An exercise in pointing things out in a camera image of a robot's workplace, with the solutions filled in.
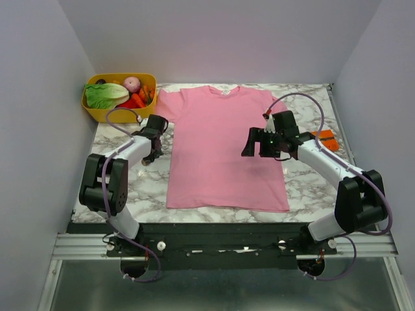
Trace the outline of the pink t-shirt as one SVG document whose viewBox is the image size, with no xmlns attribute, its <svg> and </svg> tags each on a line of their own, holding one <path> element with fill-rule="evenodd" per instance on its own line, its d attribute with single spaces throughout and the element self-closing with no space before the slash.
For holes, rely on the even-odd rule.
<svg viewBox="0 0 415 311">
<path fill-rule="evenodd" d="M 285 213 L 283 168 L 273 157 L 243 157 L 251 127 L 264 128 L 269 90 L 212 86 L 160 90 L 156 114 L 173 124 L 166 206 L 237 207 Z"/>
</svg>

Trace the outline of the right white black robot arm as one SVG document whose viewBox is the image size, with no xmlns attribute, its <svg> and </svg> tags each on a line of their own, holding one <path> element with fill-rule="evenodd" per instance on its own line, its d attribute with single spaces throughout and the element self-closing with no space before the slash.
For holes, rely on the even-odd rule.
<svg viewBox="0 0 415 311">
<path fill-rule="evenodd" d="M 334 211 L 302 229 L 298 245 L 304 253 L 320 249 L 323 240 L 363 230 L 387 218 L 380 173 L 347 163 L 312 133 L 300 132 L 291 111 L 269 115 L 265 128 L 250 128 L 241 155 L 254 156 L 256 147 L 260 157 L 277 158 L 287 153 L 313 168 L 337 190 Z"/>
</svg>

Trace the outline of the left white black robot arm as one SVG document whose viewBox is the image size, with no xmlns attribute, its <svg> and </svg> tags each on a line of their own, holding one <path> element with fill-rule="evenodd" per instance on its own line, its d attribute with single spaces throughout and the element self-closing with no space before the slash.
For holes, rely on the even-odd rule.
<svg viewBox="0 0 415 311">
<path fill-rule="evenodd" d="M 81 205 L 99 214 L 123 236 L 121 247 L 130 256 L 143 250 L 144 241 L 138 236 L 139 223 L 126 207 L 128 172 L 134 165 L 147 166 L 163 155 L 161 136 L 169 122 L 159 115 L 150 115 L 140 130 L 129 133 L 129 140 L 104 155 L 90 154 L 78 195 Z"/>
</svg>

